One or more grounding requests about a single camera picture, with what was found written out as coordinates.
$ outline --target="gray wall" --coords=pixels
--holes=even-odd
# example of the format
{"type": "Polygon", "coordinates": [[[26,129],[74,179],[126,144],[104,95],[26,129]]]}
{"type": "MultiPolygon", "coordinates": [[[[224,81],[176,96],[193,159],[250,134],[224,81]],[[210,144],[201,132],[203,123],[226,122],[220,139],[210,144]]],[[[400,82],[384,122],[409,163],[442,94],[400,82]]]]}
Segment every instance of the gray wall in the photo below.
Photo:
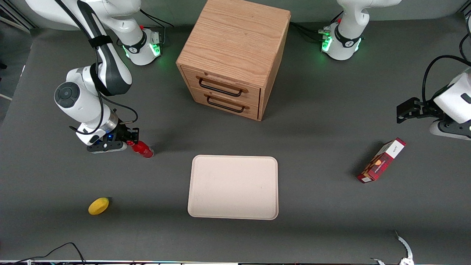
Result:
{"type": "MultiPolygon", "coordinates": [[[[70,29],[71,27],[48,21],[35,14],[25,0],[11,0],[40,27],[70,29]]],[[[250,0],[290,10],[294,22],[321,22],[332,19],[341,11],[335,0],[250,0]]],[[[206,0],[142,0],[147,13],[175,25],[192,25],[197,20],[206,0]]],[[[372,20],[409,20],[445,17],[455,13],[466,0],[403,0],[390,8],[371,9],[372,20]]],[[[139,24],[153,25],[142,14],[135,14],[139,24]]]]}

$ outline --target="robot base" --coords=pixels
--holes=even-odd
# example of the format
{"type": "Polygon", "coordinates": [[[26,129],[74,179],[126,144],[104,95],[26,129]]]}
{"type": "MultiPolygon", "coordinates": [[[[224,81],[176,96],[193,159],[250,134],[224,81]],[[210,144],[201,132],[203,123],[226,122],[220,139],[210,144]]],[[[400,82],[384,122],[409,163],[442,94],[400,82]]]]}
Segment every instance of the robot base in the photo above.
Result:
{"type": "Polygon", "coordinates": [[[360,45],[361,38],[357,43],[354,43],[351,47],[345,48],[343,44],[335,37],[335,34],[332,34],[333,30],[338,25],[337,22],[332,23],[330,26],[324,27],[324,30],[321,33],[327,38],[322,42],[321,51],[327,53],[332,59],[338,61],[344,61],[350,59],[352,55],[358,50],[360,45]]]}
{"type": "Polygon", "coordinates": [[[150,29],[143,29],[142,31],[147,36],[147,42],[138,53],[132,53],[123,46],[126,57],[138,66],[148,65],[162,54],[159,33],[153,32],[150,29]]]}

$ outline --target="black strap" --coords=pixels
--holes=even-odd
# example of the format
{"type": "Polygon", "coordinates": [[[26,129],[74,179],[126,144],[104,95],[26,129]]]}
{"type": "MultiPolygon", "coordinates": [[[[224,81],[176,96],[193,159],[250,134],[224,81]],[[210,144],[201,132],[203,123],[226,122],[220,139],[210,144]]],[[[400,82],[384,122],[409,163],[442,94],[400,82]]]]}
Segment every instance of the black strap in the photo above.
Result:
{"type": "Polygon", "coordinates": [[[144,47],[144,45],[147,43],[147,34],[142,31],[142,38],[141,40],[134,44],[134,45],[125,45],[123,44],[123,46],[130,52],[130,53],[139,53],[141,51],[141,48],[144,47]]]}
{"type": "Polygon", "coordinates": [[[89,39],[89,43],[93,48],[96,48],[107,43],[112,43],[111,37],[108,35],[101,35],[93,39],[89,39]]]}
{"type": "Polygon", "coordinates": [[[90,66],[90,75],[95,87],[98,88],[98,91],[100,91],[103,95],[107,97],[112,96],[112,94],[110,93],[110,91],[108,91],[103,82],[101,82],[100,78],[98,78],[96,67],[96,64],[92,64],[90,66]]]}
{"type": "Polygon", "coordinates": [[[335,27],[335,37],[342,43],[343,47],[344,48],[350,48],[352,47],[355,43],[357,43],[357,41],[361,38],[361,36],[355,38],[355,39],[349,39],[349,38],[345,38],[344,36],[342,36],[339,32],[339,25],[337,25],[335,27]]]}

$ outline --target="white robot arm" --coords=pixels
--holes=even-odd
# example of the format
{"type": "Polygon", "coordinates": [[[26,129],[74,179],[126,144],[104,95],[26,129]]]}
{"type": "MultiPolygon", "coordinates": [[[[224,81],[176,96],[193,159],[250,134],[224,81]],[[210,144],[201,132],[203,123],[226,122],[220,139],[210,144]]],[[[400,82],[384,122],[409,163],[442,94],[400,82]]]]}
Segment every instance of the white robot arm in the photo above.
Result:
{"type": "MultiPolygon", "coordinates": [[[[33,11],[52,21],[77,26],[54,0],[27,0],[33,11]]],[[[74,1],[64,0],[75,14],[74,1]]],[[[108,26],[123,43],[126,56],[139,66],[150,64],[161,54],[159,33],[141,29],[130,16],[140,11],[141,0],[81,0],[87,3],[101,23],[108,26]]]]}
{"type": "Polygon", "coordinates": [[[126,141],[138,141],[138,128],[131,131],[102,99],[126,93],[132,77],[119,58],[107,36],[97,12],[107,12],[102,1],[97,0],[27,0],[41,16],[80,28],[88,37],[90,45],[101,58],[101,63],[73,69],[68,72],[66,82],[57,87],[54,100],[59,108],[80,122],[76,131],[89,152],[118,151],[126,149],[126,141]]]}
{"type": "Polygon", "coordinates": [[[435,117],[429,131],[438,136],[471,140],[471,68],[455,77],[425,103],[411,98],[397,107],[397,123],[435,117]]]}
{"type": "Polygon", "coordinates": [[[337,0],[343,8],[341,22],[319,30],[325,42],[322,51],[336,60],[347,60],[358,50],[361,34],[370,21],[366,8],[383,8],[399,4],[401,0],[337,0]]]}

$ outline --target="black drawer handle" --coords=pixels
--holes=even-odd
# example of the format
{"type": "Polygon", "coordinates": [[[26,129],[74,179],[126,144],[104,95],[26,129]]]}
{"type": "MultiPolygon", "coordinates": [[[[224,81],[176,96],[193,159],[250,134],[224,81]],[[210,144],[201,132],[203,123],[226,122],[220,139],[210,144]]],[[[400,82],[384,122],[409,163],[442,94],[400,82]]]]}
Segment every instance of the black drawer handle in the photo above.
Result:
{"type": "Polygon", "coordinates": [[[226,94],[228,96],[232,96],[232,97],[240,97],[240,95],[242,95],[242,89],[239,91],[239,93],[237,94],[234,94],[234,93],[231,93],[231,92],[227,92],[227,91],[224,91],[224,90],[221,90],[221,89],[217,89],[215,87],[212,87],[212,86],[208,86],[208,85],[203,85],[201,82],[203,81],[203,78],[200,78],[200,86],[203,87],[203,88],[206,88],[206,89],[209,89],[209,90],[212,90],[212,91],[216,91],[216,92],[219,92],[219,93],[223,93],[223,94],[226,94]]]}
{"type": "Polygon", "coordinates": [[[219,107],[219,108],[224,108],[224,109],[227,109],[227,110],[230,110],[230,111],[234,111],[236,113],[242,113],[244,111],[244,108],[245,108],[244,106],[242,106],[242,109],[229,108],[229,107],[223,106],[221,104],[209,101],[210,98],[211,98],[210,96],[207,96],[207,99],[206,99],[206,101],[208,102],[209,105],[213,105],[213,106],[216,106],[216,107],[219,107]]]}

